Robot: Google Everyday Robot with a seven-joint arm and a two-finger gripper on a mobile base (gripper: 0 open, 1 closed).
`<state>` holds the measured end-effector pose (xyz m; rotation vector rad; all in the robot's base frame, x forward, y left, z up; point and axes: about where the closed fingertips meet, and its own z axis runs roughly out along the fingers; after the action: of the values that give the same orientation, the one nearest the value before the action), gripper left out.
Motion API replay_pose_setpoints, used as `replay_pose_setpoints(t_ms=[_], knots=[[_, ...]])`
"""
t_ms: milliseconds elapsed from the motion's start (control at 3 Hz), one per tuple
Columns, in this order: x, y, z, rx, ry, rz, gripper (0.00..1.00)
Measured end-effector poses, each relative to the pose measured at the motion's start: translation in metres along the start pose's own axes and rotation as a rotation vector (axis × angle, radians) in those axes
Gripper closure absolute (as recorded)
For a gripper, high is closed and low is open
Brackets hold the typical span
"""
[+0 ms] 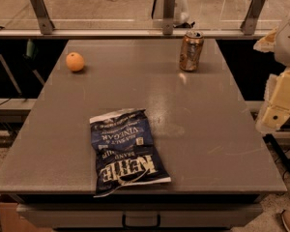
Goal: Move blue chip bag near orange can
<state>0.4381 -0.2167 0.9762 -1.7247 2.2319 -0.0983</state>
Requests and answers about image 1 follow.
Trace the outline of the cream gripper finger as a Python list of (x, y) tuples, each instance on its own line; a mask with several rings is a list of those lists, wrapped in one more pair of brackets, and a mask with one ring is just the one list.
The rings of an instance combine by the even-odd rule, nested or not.
[(253, 49), (263, 53), (273, 52), (275, 48), (276, 31), (277, 28), (274, 28), (266, 36), (258, 40), (254, 44)]
[(290, 68), (280, 75), (270, 74), (264, 92), (256, 129), (260, 132), (278, 131), (290, 118)]

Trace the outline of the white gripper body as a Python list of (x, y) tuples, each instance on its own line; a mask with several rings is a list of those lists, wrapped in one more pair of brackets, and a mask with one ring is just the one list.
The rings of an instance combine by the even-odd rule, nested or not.
[(281, 21), (276, 31), (275, 60), (290, 67), (290, 12)]

